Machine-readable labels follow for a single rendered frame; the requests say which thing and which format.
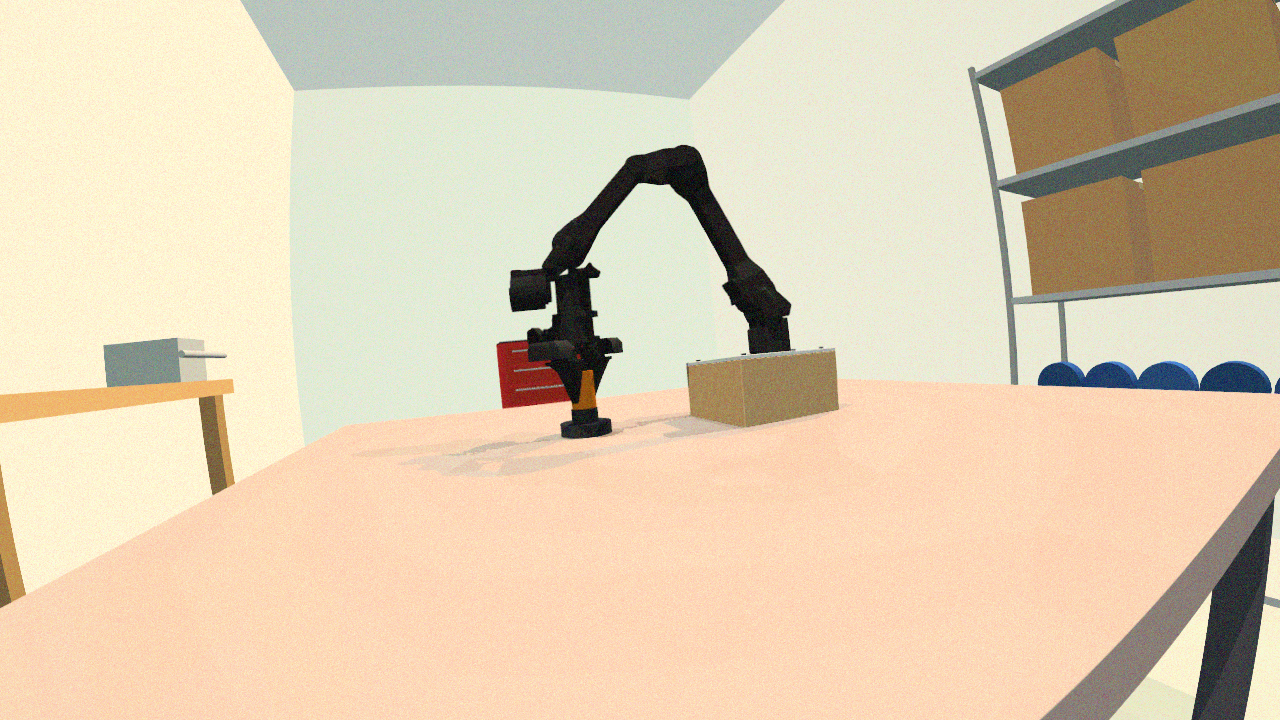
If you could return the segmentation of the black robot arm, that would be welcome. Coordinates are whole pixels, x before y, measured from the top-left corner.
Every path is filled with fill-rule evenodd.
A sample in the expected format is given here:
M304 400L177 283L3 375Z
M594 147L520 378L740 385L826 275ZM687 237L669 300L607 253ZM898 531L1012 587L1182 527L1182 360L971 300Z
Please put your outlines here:
M590 278L599 278L602 272L591 263L579 266L598 232L639 183L669 184L692 208L727 272L728 282L722 286L730 304L749 323L749 352L794 351L787 318L791 304L774 288L762 266L748 258L709 188L701 154L689 145L630 156L589 208L556 233L541 268L511 270L512 313L547 309L552 302L550 282L556 282L556 307L591 304ZM566 269L568 274L561 275Z

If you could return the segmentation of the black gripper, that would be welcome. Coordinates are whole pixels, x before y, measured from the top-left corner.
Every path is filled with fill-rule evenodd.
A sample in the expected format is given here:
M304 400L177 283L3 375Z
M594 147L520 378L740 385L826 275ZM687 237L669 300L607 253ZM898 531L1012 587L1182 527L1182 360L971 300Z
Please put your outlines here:
M617 337L600 340L600 334L594 336L593 316L598 314L591 304L557 307L552 322L558 320L561 340L531 343L529 347L529 363L550 360L544 364L561 375L572 404L579 404L582 372L593 370L596 396L602 375L612 359L605 354L623 354L622 341Z

